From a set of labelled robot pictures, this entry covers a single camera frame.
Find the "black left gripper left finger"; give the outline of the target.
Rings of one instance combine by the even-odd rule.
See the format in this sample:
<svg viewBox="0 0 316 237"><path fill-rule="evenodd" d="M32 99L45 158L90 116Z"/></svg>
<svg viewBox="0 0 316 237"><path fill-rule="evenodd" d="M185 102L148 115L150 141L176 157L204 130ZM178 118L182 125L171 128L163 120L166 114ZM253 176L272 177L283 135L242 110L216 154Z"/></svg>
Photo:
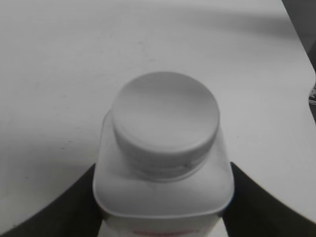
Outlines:
<svg viewBox="0 0 316 237"><path fill-rule="evenodd" d="M2 237L96 237L102 214L93 195L93 164L73 185Z"/></svg>

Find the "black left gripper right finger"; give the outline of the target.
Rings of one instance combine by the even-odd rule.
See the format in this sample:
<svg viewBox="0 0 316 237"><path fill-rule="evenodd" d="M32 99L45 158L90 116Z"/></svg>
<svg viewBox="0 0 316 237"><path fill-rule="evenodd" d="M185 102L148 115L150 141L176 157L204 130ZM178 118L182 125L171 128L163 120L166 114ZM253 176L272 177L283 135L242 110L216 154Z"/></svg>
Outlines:
<svg viewBox="0 0 316 237"><path fill-rule="evenodd" d="M274 198L231 162L235 191L223 214L230 237L314 237L315 222Z"/></svg>

